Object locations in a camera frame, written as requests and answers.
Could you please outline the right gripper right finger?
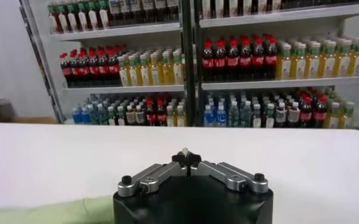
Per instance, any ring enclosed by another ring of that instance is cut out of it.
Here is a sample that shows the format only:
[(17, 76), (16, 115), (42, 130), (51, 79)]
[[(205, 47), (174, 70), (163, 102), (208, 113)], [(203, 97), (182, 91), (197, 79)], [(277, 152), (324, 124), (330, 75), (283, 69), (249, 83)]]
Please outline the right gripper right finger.
[(212, 177), (225, 185), (231, 191), (242, 192), (249, 189), (256, 194), (268, 192), (268, 180), (262, 173), (251, 174), (228, 163), (211, 163), (202, 161), (201, 156), (189, 152), (187, 164), (191, 176)]

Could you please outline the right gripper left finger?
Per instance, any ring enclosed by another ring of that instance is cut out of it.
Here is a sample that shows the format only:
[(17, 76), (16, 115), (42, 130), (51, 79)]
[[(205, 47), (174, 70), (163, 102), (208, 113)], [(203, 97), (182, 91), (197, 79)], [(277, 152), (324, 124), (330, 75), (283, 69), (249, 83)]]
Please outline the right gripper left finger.
[(153, 164), (134, 176), (125, 175), (118, 183), (117, 194), (120, 197), (132, 197), (137, 194), (151, 194), (171, 177), (187, 175), (187, 151), (181, 151), (171, 157), (168, 164)]

